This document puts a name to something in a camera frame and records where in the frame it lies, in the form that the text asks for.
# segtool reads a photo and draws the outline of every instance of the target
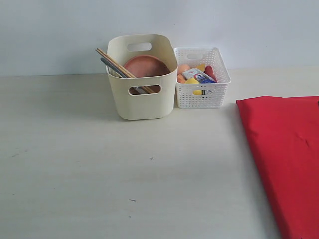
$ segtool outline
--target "storage bin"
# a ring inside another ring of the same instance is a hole
[[[150,43],[150,50],[130,51],[128,46]],[[142,78],[119,78],[106,68],[118,114],[127,120],[154,119],[167,116],[174,108],[177,60],[169,39],[163,35],[120,36],[109,42],[107,53],[119,64],[124,65],[137,55],[152,55],[162,60],[170,73],[164,76]],[[160,85],[158,93],[131,95],[130,87]]]
[[[178,47],[174,49],[178,64],[195,67],[205,63],[213,67],[217,83],[181,84],[176,83],[177,104],[180,108],[220,108],[223,104],[228,84],[228,71],[217,48]],[[207,90],[208,95],[195,95],[194,90]]]

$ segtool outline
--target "white table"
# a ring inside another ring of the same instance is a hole
[[[235,101],[316,95],[319,68],[230,74],[223,108],[143,121],[105,75],[0,78],[0,238],[280,238]]]

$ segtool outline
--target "folded red cloth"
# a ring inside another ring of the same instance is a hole
[[[319,96],[237,105],[283,239],[319,239]]]

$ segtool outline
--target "chopsticks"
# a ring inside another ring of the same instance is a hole
[[[122,78],[135,78],[135,76],[131,72],[129,72],[119,63],[117,63],[111,56],[109,56],[107,53],[102,51],[100,48],[97,48],[96,51],[102,56],[101,61],[107,66],[109,66],[112,70],[117,72]],[[148,86],[140,86],[140,87],[148,94],[155,93],[155,91],[153,91]]]

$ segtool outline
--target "wall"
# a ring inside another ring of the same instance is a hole
[[[228,68],[319,65],[315,0],[0,0],[0,75],[102,73],[96,47],[161,33]]]

